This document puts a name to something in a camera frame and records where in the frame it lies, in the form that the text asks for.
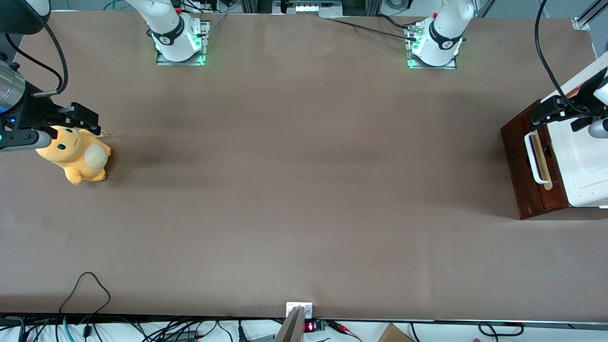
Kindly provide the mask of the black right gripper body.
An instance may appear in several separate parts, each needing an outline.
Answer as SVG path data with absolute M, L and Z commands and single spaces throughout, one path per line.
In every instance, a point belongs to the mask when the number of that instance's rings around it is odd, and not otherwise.
M 56 131 L 48 127 L 54 123 L 59 106 L 48 97 L 34 97 L 39 89 L 27 81 L 1 83 L 1 140 L 38 141 L 47 134 L 56 139 Z

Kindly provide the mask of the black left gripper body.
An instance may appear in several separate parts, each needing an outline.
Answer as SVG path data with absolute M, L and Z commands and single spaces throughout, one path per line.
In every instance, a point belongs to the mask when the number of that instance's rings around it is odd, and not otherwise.
M 594 96 L 595 91 L 599 89 L 602 82 L 604 82 L 606 75 L 607 68 L 603 68 L 580 85 L 578 93 L 569 99 L 574 107 L 567 106 L 567 115 L 573 117 L 605 117 L 607 115 L 607 105 Z

